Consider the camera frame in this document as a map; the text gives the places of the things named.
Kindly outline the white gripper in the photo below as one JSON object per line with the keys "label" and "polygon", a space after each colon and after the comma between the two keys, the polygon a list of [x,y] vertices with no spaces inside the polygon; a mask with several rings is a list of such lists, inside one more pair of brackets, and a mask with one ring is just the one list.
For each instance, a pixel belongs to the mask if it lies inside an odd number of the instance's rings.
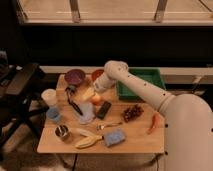
{"label": "white gripper", "polygon": [[94,83],[94,89],[92,87],[89,87],[82,95],[82,100],[87,101],[91,99],[95,95],[95,91],[98,93],[103,93],[109,88],[111,88],[113,85],[113,81],[105,74],[103,73],[100,77],[98,77]]}

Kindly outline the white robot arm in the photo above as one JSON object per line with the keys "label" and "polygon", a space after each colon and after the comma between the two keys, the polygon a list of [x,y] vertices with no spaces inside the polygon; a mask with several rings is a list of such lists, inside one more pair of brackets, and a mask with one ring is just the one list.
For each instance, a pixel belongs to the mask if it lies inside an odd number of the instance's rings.
{"label": "white robot arm", "polygon": [[123,61],[110,60],[92,85],[103,93],[123,83],[165,118],[165,171],[213,171],[213,111],[194,94],[173,95],[129,72]]}

